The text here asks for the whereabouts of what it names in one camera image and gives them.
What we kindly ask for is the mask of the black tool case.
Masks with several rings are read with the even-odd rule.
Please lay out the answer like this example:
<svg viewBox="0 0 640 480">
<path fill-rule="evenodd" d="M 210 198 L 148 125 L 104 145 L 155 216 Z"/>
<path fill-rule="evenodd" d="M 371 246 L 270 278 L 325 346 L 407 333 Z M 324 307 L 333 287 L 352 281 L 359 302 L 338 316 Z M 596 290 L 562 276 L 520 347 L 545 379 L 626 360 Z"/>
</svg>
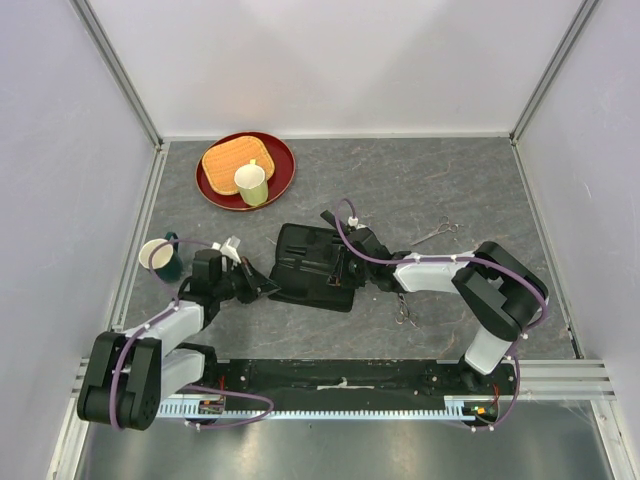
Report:
<svg viewBox="0 0 640 480">
<path fill-rule="evenodd" d="M 270 279 L 279 290 L 273 301 L 347 313 L 355 289 L 346 279 L 345 248 L 333 229 L 284 224 L 279 232 Z"/>
</svg>

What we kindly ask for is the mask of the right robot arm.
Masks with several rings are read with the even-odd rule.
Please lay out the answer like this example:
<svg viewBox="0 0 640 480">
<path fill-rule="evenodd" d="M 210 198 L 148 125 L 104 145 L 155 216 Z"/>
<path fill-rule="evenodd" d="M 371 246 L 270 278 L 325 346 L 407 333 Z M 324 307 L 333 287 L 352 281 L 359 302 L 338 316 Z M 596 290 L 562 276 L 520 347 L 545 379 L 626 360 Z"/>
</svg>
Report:
<svg viewBox="0 0 640 480">
<path fill-rule="evenodd" d="M 342 243 L 330 277 L 337 285 L 359 288 L 371 283 L 396 294 L 432 291 L 461 296 L 480 324 L 457 371 L 460 386 L 469 393 L 489 387 L 501 360 L 548 314 L 544 282 L 495 242 L 460 254 L 392 253 L 357 217 L 342 222 L 329 211 L 321 217 Z"/>
</svg>

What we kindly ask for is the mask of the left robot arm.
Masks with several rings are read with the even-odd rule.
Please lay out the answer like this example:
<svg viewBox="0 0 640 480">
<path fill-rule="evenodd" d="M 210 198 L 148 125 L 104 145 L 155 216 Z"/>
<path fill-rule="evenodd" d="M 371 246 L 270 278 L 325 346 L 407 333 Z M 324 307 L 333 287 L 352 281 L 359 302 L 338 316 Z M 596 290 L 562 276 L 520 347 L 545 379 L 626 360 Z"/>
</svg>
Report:
<svg viewBox="0 0 640 480">
<path fill-rule="evenodd" d="M 147 429 L 167 397 L 180 391 L 218 394 L 219 369 L 211 347 L 189 337 L 208 327 L 222 303 L 250 304 L 279 285 L 245 257 L 216 249 L 195 253 L 176 300 L 161 313 L 123 332 L 95 340 L 77 400 L 77 416 L 117 430 Z"/>
</svg>

